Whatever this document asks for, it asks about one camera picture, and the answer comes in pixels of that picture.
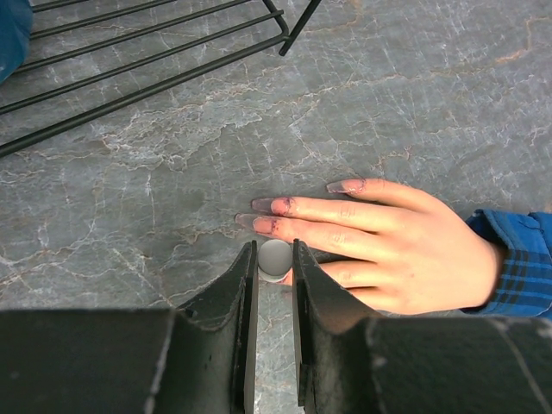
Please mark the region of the blue plaid sleeve forearm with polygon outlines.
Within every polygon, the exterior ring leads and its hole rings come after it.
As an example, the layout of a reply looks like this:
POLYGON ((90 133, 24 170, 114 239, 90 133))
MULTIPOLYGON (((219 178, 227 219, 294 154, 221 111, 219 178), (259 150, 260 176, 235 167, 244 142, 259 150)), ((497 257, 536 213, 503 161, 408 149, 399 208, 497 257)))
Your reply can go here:
POLYGON ((505 248, 505 261, 489 301, 464 308, 472 315, 551 318, 551 215, 476 210, 467 225, 505 248))

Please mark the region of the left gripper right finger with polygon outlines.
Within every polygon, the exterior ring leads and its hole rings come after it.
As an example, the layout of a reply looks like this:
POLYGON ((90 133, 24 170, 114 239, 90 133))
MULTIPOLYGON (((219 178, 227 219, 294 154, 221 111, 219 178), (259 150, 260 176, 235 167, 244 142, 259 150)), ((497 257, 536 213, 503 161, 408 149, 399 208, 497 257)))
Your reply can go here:
POLYGON ((385 317, 293 244, 298 405, 307 413, 548 413, 551 323, 385 317))

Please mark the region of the mannequin hand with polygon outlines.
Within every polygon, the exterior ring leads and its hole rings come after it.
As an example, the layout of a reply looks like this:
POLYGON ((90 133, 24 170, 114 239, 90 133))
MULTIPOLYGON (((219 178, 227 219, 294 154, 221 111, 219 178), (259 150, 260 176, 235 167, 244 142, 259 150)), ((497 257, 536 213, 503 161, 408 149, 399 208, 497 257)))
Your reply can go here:
POLYGON ((377 311, 477 308, 494 292, 505 248, 430 194, 383 179, 327 186, 336 199, 259 198, 236 223, 258 235, 342 256, 322 269, 377 311))

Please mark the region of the white nail polish cap brush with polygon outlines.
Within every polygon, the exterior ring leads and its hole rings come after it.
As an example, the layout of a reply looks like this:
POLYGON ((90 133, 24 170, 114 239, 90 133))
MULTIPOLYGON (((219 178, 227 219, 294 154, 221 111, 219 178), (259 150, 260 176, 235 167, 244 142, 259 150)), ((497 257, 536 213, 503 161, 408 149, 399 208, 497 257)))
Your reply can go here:
POLYGON ((279 283, 292 268, 292 248, 281 240, 264 242, 258 251, 260 277, 268 283, 279 283))

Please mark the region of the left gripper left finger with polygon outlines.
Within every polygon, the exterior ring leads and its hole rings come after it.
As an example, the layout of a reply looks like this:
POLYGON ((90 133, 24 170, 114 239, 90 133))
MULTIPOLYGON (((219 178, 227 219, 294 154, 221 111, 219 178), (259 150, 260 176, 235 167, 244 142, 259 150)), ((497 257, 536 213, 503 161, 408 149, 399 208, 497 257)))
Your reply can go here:
POLYGON ((252 412, 257 262, 177 308, 3 311, 2 412, 252 412))

